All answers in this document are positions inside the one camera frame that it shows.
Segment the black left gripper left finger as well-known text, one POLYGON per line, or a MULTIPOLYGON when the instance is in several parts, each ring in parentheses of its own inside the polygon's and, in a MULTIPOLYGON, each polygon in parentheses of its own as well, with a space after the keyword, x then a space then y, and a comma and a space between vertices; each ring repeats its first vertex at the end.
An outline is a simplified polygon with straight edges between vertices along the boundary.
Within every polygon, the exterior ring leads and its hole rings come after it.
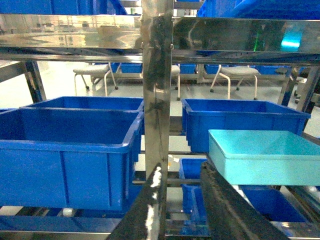
POLYGON ((162 218, 162 167, 157 163, 108 240, 159 240, 162 218))

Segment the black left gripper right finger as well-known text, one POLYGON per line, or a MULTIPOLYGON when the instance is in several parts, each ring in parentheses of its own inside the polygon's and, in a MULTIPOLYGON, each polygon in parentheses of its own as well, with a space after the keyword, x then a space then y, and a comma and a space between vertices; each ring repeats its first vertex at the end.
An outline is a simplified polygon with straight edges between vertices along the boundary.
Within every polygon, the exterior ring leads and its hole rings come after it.
POLYGON ((288 239, 250 206, 208 161, 201 164, 200 183, 211 239, 288 239))

